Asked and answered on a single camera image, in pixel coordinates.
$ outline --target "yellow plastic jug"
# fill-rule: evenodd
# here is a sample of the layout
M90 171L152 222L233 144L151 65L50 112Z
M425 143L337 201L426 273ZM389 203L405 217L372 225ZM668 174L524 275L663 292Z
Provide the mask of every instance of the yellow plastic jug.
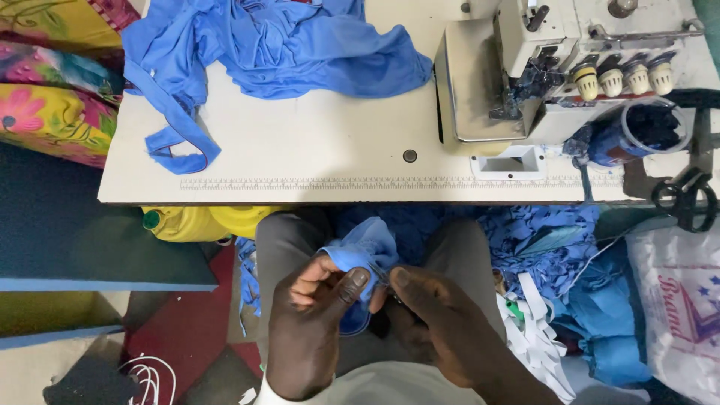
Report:
M208 207L143 207L143 228L170 242L203 242L227 238Z
M260 220L282 207L209 207L212 216L233 235L255 239Z

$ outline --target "plastic bag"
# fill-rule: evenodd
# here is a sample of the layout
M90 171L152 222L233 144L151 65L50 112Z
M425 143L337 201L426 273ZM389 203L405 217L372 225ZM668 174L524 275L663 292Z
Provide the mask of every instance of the plastic bag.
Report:
M720 405L720 223L626 236L646 320L647 365L666 386Z

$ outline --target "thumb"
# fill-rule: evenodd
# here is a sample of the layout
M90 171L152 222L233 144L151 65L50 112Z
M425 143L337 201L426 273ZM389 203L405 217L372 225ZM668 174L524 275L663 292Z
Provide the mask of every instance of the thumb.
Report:
M333 288L327 298L327 306L323 311L329 319L340 321L345 312L360 297L362 290L370 280L370 272L362 267L351 269Z
M416 273L396 267L390 272L390 285L402 302L428 326L439 325L446 318L447 307L423 285Z

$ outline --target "white table top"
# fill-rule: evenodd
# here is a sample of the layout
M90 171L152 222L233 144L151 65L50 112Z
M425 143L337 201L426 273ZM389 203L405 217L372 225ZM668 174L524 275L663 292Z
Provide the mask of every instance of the white table top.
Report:
M404 25L415 47L434 58L445 24L469 18L461 13L460 3L366 0L366 15L379 32ZM495 5L488 1L486 6L475 9L473 16L490 15ZM711 64L704 41L689 40L701 41L698 57ZM474 182L468 158L448 154L438 141L432 81L386 99L314 90L296 99L270 101L242 94L219 62L207 68L207 77L209 96L199 109L199 124L222 149L217 159L203 172L181 176L155 163L144 138L167 123L144 97L125 94L98 194L102 203L582 201L578 170L553 151L546 153L548 182ZM685 79L720 88L714 70ZM714 114L715 132L719 123ZM402 159L407 149L417 152L416 162ZM645 160L655 177L674 177L688 163L686 153ZM717 172L711 186L720 190ZM591 169L590 176L595 200L630 200L622 192L622 168Z

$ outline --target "green bottle cap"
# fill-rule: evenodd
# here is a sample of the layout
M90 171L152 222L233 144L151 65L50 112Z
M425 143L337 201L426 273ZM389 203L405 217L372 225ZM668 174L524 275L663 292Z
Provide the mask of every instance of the green bottle cap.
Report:
M155 229L160 223L160 213L157 210L148 211L143 215L143 228L147 230Z

